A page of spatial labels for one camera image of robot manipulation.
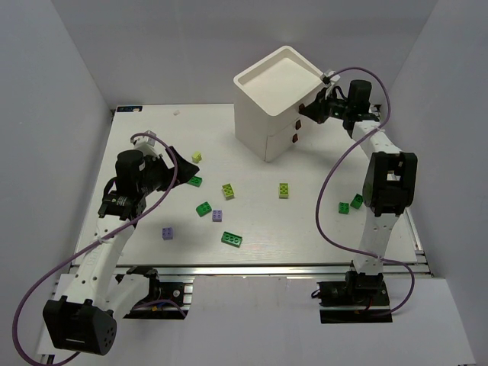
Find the small lime lego brick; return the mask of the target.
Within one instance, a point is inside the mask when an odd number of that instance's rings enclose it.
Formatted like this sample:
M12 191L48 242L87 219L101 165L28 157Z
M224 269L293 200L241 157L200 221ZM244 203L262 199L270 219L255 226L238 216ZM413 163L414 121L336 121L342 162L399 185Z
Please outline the small lime lego brick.
M200 152L195 152L191 158L193 162L199 163L202 160L202 155Z

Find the white three-drawer cabinet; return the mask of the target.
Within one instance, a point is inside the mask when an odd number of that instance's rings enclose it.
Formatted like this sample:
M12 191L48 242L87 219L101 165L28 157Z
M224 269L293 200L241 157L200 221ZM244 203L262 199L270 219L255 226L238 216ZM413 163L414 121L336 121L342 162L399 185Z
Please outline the white three-drawer cabinet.
M323 73L293 47L282 46L233 78L234 126L237 140L265 162L288 150L312 122L298 106L315 100ZM295 122L301 120L301 128Z

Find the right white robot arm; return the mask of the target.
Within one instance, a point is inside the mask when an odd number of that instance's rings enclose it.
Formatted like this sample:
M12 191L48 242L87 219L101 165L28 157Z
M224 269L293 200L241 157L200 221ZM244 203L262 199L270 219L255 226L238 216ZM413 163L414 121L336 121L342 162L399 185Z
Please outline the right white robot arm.
M341 120L344 130L355 141L332 167L320 189L315 209L316 227L329 244L355 255L352 267L356 273L377 276L383 272L391 232L413 202L418 158L395 146L384 132L385 122L380 122L380 118L370 112L372 84L369 81L350 82L348 95L344 96L336 85L338 80L337 76L324 76L325 87L315 100L307 106L299 106L300 115L318 124L330 117ZM353 249L334 242L325 234L319 212L325 187L333 173L357 146L368 157L369 165L361 193L367 216L359 247Z

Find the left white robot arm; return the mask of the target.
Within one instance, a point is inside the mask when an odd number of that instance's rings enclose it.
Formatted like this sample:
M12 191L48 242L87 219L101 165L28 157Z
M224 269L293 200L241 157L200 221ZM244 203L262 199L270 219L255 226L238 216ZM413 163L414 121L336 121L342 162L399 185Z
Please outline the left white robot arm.
M157 270L132 267L110 286L124 246L146 211L146 197L189 182L199 168L169 147L176 163L169 168L152 147L117 155L116 175L104 187L94 234L96 247L83 256L71 284L58 300L48 300L43 319L53 346L74 352L106 355L114 344L117 323L140 302L161 292Z

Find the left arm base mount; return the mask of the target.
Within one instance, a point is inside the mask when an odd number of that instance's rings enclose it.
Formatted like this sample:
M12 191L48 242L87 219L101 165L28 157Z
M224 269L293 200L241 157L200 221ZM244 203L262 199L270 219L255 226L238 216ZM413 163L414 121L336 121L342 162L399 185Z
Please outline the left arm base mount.
M183 320L188 315L192 294L189 282L174 279L164 281L155 268L148 266L134 266L124 274L116 274L118 284L125 275L142 275L149 279L148 294L135 303L125 319Z

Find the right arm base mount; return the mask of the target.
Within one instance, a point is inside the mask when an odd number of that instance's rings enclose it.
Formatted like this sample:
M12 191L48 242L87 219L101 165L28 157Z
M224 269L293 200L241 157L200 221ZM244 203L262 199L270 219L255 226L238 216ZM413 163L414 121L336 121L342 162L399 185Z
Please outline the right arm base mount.
M310 295L319 301L322 324L391 323L390 298L382 274L346 272L343 281L321 281Z

